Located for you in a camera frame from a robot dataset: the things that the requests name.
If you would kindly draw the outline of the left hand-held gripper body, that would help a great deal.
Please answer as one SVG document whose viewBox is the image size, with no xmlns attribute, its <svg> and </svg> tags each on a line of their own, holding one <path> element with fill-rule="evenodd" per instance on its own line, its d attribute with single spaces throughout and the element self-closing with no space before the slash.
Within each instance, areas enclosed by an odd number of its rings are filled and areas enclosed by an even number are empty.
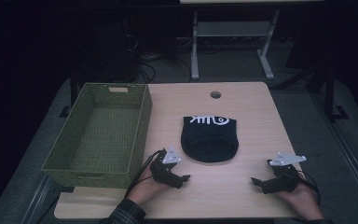
<svg viewBox="0 0 358 224">
<path fill-rule="evenodd" d="M 154 180 L 167 186 L 172 182 L 183 182 L 181 176 L 172 172 L 172 168 L 180 161 L 181 158 L 176 154 L 173 146 L 168 149 L 163 148 L 150 165 Z"/>
</svg>

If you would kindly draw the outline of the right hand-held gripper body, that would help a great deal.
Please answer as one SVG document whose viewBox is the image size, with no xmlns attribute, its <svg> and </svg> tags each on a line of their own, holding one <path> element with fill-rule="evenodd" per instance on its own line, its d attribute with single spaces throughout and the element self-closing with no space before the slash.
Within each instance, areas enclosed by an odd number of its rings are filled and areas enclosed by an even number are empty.
<svg viewBox="0 0 358 224">
<path fill-rule="evenodd" d="M 293 191 L 299 183 L 299 175 L 294 167 L 294 163 L 303 162 L 305 156 L 278 152 L 272 160 L 267 160 L 275 177 L 265 181 L 265 186 L 272 188 L 273 192 Z"/>
</svg>

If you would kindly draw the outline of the black beanie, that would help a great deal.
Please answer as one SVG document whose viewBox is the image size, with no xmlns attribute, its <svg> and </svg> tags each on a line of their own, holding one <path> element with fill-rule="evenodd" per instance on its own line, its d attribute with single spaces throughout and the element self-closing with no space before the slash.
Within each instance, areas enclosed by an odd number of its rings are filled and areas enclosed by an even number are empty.
<svg viewBox="0 0 358 224">
<path fill-rule="evenodd" d="M 237 121 L 218 116 L 183 117 L 181 145 L 195 161 L 229 161 L 239 148 Z"/>
</svg>

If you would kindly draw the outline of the green woven basket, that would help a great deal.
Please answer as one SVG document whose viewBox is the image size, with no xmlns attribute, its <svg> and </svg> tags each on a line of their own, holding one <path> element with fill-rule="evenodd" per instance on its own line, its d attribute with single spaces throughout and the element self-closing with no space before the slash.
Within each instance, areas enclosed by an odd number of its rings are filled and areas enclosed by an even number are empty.
<svg viewBox="0 0 358 224">
<path fill-rule="evenodd" d="M 145 84 L 85 84 L 42 171 L 66 187 L 126 189 L 143 165 L 152 106 Z"/>
</svg>

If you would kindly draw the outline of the person's left hand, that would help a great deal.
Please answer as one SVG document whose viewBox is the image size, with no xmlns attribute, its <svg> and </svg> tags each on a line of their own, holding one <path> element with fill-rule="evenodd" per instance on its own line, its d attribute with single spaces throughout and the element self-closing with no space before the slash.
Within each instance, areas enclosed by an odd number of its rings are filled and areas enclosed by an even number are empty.
<svg viewBox="0 0 358 224">
<path fill-rule="evenodd" d="M 168 188 L 169 186 L 156 182 L 152 177 L 150 168 L 147 167 L 141 174 L 138 183 L 132 188 L 126 198 L 141 205 Z"/>
</svg>

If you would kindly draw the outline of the person's right hand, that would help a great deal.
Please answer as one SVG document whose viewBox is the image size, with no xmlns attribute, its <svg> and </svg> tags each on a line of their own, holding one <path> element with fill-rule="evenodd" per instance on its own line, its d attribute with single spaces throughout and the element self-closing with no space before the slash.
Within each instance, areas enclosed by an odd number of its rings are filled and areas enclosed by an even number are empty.
<svg viewBox="0 0 358 224">
<path fill-rule="evenodd" d="M 288 203 L 306 221 L 324 219 L 324 214 L 317 204 L 311 189 L 303 183 L 299 183 L 291 192 L 279 191 L 275 195 Z"/>
</svg>

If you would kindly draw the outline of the black metal stand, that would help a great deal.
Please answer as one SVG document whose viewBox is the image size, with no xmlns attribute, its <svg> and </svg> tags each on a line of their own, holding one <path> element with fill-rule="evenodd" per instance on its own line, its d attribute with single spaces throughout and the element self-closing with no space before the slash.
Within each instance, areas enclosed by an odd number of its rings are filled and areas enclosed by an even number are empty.
<svg viewBox="0 0 358 224">
<path fill-rule="evenodd" d="M 311 69 L 311 78 L 307 91 L 317 93 L 323 91 L 323 110 L 329 120 L 349 119 L 350 117 L 341 105 L 334 104 L 335 71 L 330 63 L 316 63 Z"/>
</svg>

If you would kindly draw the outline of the dark cabinet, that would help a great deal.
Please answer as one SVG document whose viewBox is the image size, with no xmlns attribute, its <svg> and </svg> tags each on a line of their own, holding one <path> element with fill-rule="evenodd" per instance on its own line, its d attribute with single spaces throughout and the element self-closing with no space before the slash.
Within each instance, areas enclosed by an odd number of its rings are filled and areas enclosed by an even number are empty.
<svg viewBox="0 0 358 224">
<path fill-rule="evenodd" d="M 78 48 L 78 82 L 131 83 L 136 77 L 121 18 L 114 14 L 90 14 L 73 19 L 68 37 Z"/>
</svg>

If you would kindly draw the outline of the grey metal table frame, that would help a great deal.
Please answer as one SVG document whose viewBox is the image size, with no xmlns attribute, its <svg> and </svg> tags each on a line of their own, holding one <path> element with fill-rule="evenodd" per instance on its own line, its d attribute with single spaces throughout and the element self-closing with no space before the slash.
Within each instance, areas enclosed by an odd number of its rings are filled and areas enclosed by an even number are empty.
<svg viewBox="0 0 358 224">
<path fill-rule="evenodd" d="M 269 21 L 199 21 L 198 12 L 193 13 L 191 78 L 200 78 L 198 61 L 198 40 L 200 37 L 264 37 L 265 43 L 256 51 L 264 74 L 268 80 L 274 78 L 267 53 L 273 37 L 280 11 L 275 10 Z"/>
</svg>

